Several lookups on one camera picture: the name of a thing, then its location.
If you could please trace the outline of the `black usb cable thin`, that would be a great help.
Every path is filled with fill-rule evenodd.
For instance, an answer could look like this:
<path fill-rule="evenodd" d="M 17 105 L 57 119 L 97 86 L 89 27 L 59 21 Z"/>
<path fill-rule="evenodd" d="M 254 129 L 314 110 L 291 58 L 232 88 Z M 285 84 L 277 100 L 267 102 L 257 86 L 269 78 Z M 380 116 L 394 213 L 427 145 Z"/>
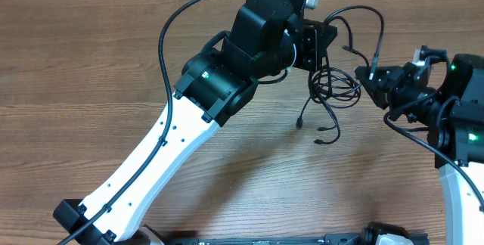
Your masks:
<path fill-rule="evenodd" d="M 299 117 L 296 120 L 296 127 L 303 127 L 303 114 L 310 101 L 321 104 L 328 112 L 334 125 L 331 127 L 319 127 L 318 131 L 337 130 L 337 136 L 331 141 L 315 139 L 316 144 L 333 144 L 341 135 L 340 124 L 333 109 L 346 109 L 356 105 L 361 98 L 361 83 L 350 76 L 347 72 L 332 67 L 328 57 L 327 49 L 324 49 L 322 59 L 325 64 L 321 65 L 317 71 L 311 71 L 308 78 L 309 97 L 306 100 Z"/>

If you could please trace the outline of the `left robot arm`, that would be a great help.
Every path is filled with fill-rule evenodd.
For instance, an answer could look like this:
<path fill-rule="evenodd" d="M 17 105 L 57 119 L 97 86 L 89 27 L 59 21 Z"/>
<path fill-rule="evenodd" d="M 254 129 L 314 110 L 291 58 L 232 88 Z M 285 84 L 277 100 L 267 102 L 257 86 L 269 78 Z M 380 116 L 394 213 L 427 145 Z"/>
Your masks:
<path fill-rule="evenodd" d="M 141 221 L 181 165 L 256 93 L 292 68 L 321 68 L 322 48 L 308 32 L 326 26 L 304 17 L 319 0 L 246 0 L 229 31 L 213 36 L 166 84 L 167 103 L 120 167 L 83 199 L 62 200 L 55 220 L 80 244 L 152 243 Z"/>

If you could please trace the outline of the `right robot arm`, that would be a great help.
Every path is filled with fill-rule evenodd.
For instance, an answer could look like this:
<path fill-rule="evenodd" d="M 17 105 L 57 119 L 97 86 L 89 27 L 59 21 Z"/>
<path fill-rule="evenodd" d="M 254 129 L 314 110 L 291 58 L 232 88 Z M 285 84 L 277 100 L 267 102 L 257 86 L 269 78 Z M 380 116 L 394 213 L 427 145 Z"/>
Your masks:
<path fill-rule="evenodd" d="M 483 58 L 423 46 L 406 65 L 357 67 L 384 122 L 435 155 L 448 244 L 483 242 Z"/>

